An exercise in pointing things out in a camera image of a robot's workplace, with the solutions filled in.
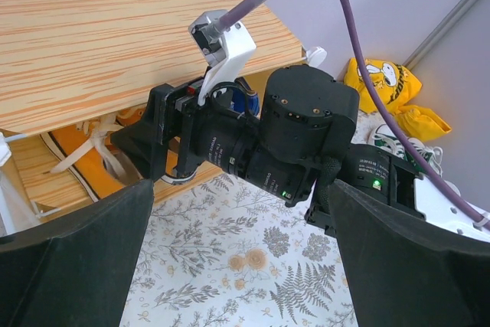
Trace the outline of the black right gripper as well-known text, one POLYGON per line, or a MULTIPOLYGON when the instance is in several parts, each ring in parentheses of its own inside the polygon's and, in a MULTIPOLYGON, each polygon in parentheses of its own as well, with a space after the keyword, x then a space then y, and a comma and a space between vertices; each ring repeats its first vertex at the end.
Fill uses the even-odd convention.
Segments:
POLYGON ((207 114, 198 105, 204 78, 180 86, 162 84, 151 89, 144 112, 133 113, 122 128, 110 136, 111 143, 146 179, 175 185, 193 178, 204 161, 193 153, 198 120, 207 114))

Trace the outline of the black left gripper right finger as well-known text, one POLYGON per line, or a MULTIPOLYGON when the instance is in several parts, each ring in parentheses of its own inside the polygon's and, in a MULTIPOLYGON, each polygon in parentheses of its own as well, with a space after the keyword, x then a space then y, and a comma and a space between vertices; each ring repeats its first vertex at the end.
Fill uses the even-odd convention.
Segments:
POLYGON ((489 245, 386 206, 343 181, 329 189, 360 326, 487 326, 489 245))

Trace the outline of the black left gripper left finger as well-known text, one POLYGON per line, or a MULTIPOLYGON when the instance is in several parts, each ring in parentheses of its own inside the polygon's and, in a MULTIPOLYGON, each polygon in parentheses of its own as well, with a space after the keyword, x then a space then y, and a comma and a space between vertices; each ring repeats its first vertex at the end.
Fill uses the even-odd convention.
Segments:
POLYGON ((154 202, 141 180, 1 238, 3 326, 118 326, 154 202))

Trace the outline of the orange sneaker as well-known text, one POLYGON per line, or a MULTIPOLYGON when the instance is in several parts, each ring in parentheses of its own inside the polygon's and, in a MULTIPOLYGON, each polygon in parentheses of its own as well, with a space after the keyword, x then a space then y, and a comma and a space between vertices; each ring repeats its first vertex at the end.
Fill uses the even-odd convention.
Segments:
POLYGON ((93 201, 139 181, 138 170, 111 143, 110 136, 138 122, 144 111, 145 105, 141 104, 41 134, 43 143, 58 160, 48 172, 69 171, 93 201))

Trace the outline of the blue sneaker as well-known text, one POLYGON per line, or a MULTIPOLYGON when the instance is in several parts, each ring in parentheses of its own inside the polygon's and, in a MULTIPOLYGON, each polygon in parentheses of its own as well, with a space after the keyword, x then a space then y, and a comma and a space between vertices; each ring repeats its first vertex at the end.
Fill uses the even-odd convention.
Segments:
POLYGON ((246 105, 248 105, 248 110, 254 115, 259 116, 260 114, 260 101, 258 93, 252 90, 248 82, 243 77, 238 77, 235 83, 242 86, 244 92, 240 89, 233 89, 233 95, 230 107, 233 111, 238 113, 244 113, 246 105))

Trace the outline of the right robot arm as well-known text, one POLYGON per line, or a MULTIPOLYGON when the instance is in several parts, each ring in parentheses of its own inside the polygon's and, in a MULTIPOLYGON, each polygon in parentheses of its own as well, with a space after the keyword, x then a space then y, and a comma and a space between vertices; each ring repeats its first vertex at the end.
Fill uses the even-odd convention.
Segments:
POLYGON ((442 229, 488 241, 489 232, 458 211, 388 126, 354 144, 356 90, 307 65, 275 71, 259 100, 243 78, 209 91, 196 79, 153 88, 133 123, 113 133, 143 178, 177 185, 204 162, 293 207, 310 201, 306 221, 335 232, 329 185, 340 179, 369 198, 442 229))

